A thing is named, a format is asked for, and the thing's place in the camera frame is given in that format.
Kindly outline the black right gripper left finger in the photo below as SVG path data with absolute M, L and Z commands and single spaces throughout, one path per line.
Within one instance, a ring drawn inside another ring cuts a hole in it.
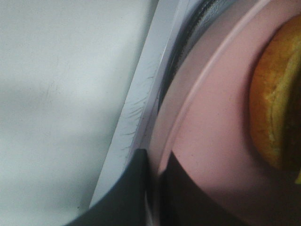
M 146 225 L 147 153 L 137 149 L 126 170 L 110 191 L 69 226 Z

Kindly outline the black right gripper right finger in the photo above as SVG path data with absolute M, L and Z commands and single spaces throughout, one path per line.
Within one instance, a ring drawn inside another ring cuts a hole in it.
M 301 189 L 278 185 L 204 192 L 174 154 L 161 178 L 162 226 L 299 226 Z

